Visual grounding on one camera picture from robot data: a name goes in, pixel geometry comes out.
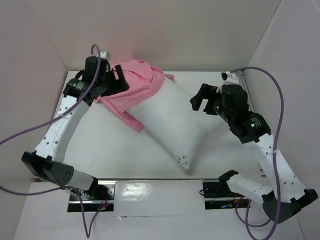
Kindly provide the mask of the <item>pink pillowcase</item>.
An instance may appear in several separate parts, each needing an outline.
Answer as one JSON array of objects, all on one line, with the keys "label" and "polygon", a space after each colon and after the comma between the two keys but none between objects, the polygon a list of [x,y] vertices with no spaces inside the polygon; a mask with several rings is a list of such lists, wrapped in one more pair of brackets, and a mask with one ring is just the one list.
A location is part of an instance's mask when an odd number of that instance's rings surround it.
[{"label": "pink pillowcase", "polygon": [[163,86],[166,75],[144,60],[132,59],[120,66],[129,89],[110,96],[99,96],[94,102],[104,104],[123,123],[139,133],[144,125],[129,114],[129,109],[155,95]]}]

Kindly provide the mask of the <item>white pillow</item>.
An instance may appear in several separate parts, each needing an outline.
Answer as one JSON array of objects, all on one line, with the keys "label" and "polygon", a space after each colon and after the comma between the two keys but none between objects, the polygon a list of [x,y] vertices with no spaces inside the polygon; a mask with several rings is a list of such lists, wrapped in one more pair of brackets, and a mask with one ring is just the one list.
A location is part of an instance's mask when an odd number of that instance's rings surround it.
[{"label": "white pillow", "polygon": [[223,123],[217,116],[194,111],[192,95],[165,77],[160,90],[129,113],[187,170],[205,138]]}]

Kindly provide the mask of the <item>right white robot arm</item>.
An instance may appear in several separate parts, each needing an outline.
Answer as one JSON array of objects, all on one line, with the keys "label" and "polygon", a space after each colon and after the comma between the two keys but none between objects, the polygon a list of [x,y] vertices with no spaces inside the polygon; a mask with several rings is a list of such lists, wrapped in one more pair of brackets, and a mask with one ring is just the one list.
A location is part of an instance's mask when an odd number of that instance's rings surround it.
[{"label": "right white robot arm", "polygon": [[208,101],[203,111],[220,116],[228,124],[230,131],[255,156],[270,183],[259,184],[230,170],[218,178],[220,194],[243,195],[261,205],[266,215],[278,223],[318,199],[314,189],[300,182],[280,150],[273,149],[275,138],[269,125],[260,114],[249,109],[248,94],[240,85],[218,88],[204,83],[190,100],[192,109],[199,110],[203,100]]}]

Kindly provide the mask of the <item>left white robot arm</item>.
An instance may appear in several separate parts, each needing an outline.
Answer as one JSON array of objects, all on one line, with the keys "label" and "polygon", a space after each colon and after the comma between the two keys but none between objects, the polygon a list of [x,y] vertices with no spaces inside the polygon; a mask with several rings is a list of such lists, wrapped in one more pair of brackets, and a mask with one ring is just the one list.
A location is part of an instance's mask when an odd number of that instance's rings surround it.
[{"label": "left white robot arm", "polygon": [[106,196],[109,189],[100,185],[96,177],[65,164],[65,154],[80,120],[94,100],[128,89],[121,66],[111,68],[109,52],[87,57],[85,68],[65,85],[56,115],[59,119],[50,125],[33,152],[24,152],[22,162],[35,176],[61,189],[81,192],[88,200]]}]

